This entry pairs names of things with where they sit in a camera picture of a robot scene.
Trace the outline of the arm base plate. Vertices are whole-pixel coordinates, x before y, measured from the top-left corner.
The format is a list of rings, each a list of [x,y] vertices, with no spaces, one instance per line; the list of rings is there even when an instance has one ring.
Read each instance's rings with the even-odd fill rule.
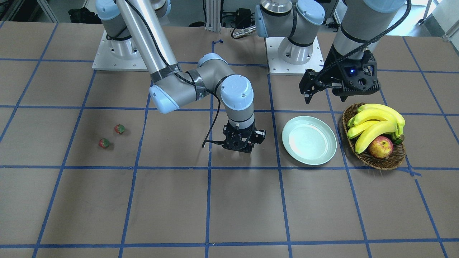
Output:
[[[300,47],[287,38],[265,39],[270,75],[302,76],[307,69],[319,72],[324,65],[318,39],[312,45]]]
[[[133,39],[108,40],[106,31],[102,34],[92,68],[100,71],[147,71]]]

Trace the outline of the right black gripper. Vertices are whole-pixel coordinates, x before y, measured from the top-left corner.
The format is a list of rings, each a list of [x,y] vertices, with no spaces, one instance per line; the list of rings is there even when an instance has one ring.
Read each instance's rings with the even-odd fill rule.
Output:
[[[255,123],[241,129],[232,126],[229,122],[223,128],[226,139],[222,147],[226,150],[242,153],[251,153],[255,144],[262,144],[266,137],[266,130],[258,130]]]

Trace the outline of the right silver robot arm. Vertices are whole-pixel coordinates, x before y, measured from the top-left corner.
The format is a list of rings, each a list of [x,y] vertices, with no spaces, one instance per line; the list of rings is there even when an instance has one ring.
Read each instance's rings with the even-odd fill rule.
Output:
[[[159,21],[167,14],[167,0],[97,0],[95,7],[114,54],[143,60],[152,81],[150,97],[160,113],[178,110],[207,95],[224,105],[228,116],[225,140],[205,137],[203,147],[213,143],[250,153],[265,140],[266,131],[256,128],[254,90],[248,78],[235,74],[215,53],[204,55],[196,69],[182,71]]]

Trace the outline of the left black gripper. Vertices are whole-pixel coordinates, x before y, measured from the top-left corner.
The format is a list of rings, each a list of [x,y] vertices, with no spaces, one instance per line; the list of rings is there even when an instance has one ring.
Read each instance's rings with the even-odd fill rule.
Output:
[[[312,96],[326,88],[331,88],[333,95],[341,101],[351,95],[371,95],[380,90],[377,78],[377,61],[373,53],[366,49],[360,52],[363,56],[357,59],[344,59],[325,72],[325,82],[317,80],[318,73],[306,69],[299,82],[300,93],[305,103],[309,104]]]

